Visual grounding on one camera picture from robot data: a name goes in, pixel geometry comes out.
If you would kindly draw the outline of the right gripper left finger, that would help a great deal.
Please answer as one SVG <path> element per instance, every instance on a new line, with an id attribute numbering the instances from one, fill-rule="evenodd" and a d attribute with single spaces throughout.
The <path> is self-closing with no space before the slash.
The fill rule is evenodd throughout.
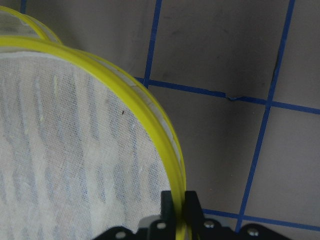
<path id="1" fill-rule="evenodd" d="M 164 240 L 175 239 L 175 209 L 172 194 L 169 190 L 161 192 L 160 231 Z"/>

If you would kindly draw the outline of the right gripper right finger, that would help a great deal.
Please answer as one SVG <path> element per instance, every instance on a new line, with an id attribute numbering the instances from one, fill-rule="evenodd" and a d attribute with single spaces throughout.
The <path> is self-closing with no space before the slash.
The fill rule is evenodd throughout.
<path id="1" fill-rule="evenodd" d="M 204 224 L 204 215 L 195 191 L 186 191 L 184 202 L 184 219 L 191 240 L 200 240 Z"/>

